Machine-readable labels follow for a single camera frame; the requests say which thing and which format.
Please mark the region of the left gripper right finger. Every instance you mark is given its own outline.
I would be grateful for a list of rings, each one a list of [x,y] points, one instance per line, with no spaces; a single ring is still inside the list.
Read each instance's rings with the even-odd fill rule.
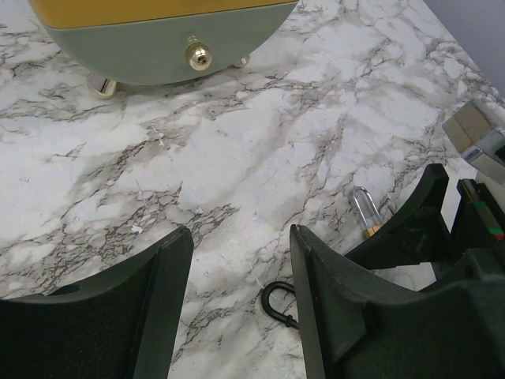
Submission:
[[[467,250],[449,280],[389,282],[290,228],[309,378],[501,378],[504,247]]]

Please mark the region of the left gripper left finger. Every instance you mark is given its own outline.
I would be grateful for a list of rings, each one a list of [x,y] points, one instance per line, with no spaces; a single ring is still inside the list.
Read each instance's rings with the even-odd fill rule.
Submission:
[[[2,377],[167,377],[192,256],[179,227],[48,295],[2,300]]]

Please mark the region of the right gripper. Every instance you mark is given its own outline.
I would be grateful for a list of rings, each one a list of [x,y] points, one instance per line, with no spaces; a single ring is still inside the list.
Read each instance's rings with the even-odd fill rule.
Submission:
[[[458,181],[450,230],[441,215],[449,178],[431,163],[405,204],[346,258],[368,269],[432,263],[437,283],[504,277],[504,212],[488,187]]]

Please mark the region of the brass padlock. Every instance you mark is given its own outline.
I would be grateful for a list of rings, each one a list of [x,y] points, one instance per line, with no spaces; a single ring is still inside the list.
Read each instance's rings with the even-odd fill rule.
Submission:
[[[370,192],[365,187],[354,187],[351,197],[359,219],[362,222],[365,239],[368,239],[383,226],[383,219]]]

